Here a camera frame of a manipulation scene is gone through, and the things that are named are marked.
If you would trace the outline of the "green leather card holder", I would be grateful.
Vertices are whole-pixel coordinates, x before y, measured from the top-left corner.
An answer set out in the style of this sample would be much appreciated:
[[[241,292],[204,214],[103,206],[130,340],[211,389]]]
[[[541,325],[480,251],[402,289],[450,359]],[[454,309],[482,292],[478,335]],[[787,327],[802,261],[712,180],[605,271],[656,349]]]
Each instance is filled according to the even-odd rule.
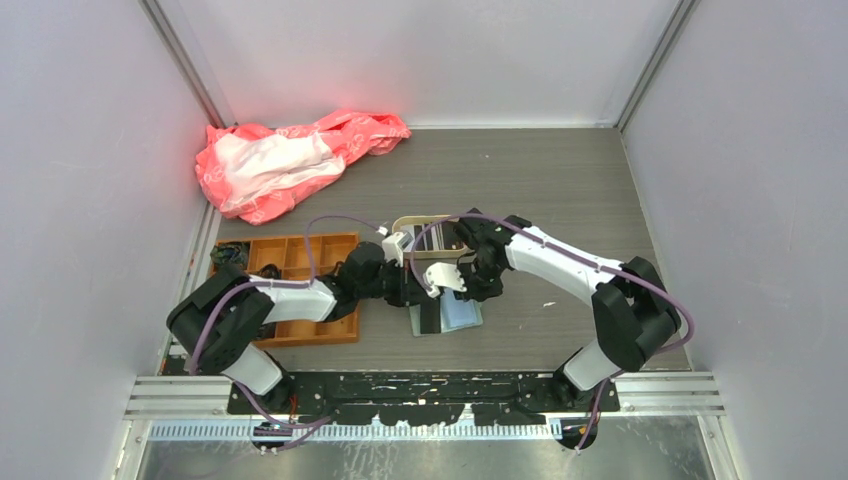
[[[454,291],[445,289],[444,293],[438,298],[441,308],[441,327],[440,334],[456,332],[470,328],[480,327],[483,324],[482,309],[479,302],[473,300],[459,299]],[[409,308],[411,330],[413,334],[413,308]],[[431,335],[414,335],[415,337],[431,336]]]

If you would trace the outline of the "beige oval card tray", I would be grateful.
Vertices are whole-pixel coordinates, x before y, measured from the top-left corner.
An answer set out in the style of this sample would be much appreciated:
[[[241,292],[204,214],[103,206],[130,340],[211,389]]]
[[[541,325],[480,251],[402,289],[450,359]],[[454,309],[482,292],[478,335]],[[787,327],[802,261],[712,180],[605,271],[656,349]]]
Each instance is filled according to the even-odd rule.
[[[404,250],[406,259],[415,253],[416,259],[455,260],[469,252],[467,245],[456,231],[456,220],[439,223],[446,215],[409,215],[399,217],[392,224],[392,232],[404,232],[413,240],[418,237],[415,248],[407,245]]]

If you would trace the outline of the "orange compartment organizer box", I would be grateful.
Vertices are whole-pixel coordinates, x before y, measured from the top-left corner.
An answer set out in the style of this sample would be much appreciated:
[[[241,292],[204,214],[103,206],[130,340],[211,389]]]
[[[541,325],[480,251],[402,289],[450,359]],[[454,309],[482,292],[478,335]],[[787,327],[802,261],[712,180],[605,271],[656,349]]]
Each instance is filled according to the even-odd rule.
[[[319,275],[334,272],[338,264],[359,244],[359,235],[344,232],[312,235],[308,241],[301,236],[254,237],[230,241],[251,244],[246,272],[258,275],[261,267],[272,263],[281,269],[281,280],[300,281],[309,278],[312,266]],[[216,244],[230,241],[219,241]],[[331,323],[298,320],[264,326],[255,338],[255,344],[261,349],[270,349],[356,343],[359,338],[359,311],[354,310]]]

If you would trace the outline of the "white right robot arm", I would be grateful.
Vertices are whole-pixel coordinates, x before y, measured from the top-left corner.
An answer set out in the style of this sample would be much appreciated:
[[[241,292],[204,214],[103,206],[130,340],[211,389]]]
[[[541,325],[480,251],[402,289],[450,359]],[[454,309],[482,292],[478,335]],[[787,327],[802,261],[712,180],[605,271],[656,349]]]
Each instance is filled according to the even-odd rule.
[[[657,270],[642,257],[591,256],[521,217],[496,221],[476,209],[453,229],[472,257],[457,266],[464,283],[459,298],[483,302],[502,295],[501,276],[510,270],[541,278],[591,308],[595,340],[554,373],[556,400],[567,410],[582,409],[614,374],[639,371],[682,325]]]

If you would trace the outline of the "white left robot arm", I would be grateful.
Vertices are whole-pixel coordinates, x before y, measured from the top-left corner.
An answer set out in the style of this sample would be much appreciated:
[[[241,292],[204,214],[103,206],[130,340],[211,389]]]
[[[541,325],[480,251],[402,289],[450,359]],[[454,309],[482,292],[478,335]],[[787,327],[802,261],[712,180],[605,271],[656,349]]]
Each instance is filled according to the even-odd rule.
[[[277,413],[290,403],[292,388],[285,370],[254,344],[264,326],[331,323],[367,299],[407,307],[429,297],[402,261],[387,258],[376,243],[362,242],[327,273],[305,281],[221,267],[171,310],[166,326],[190,354],[192,373],[226,376],[265,411]]]

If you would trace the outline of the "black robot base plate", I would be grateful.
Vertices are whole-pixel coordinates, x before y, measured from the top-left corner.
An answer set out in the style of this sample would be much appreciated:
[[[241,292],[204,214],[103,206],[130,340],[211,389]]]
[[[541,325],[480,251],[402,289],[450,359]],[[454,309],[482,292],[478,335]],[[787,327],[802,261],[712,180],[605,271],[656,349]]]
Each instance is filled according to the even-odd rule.
[[[413,427],[453,425],[464,410],[477,426],[509,426],[540,424],[547,414],[619,408],[612,384],[580,392],[563,375],[538,371],[301,371],[286,374],[268,397],[248,400],[233,386],[227,405],[230,414],[267,412],[281,421]]]

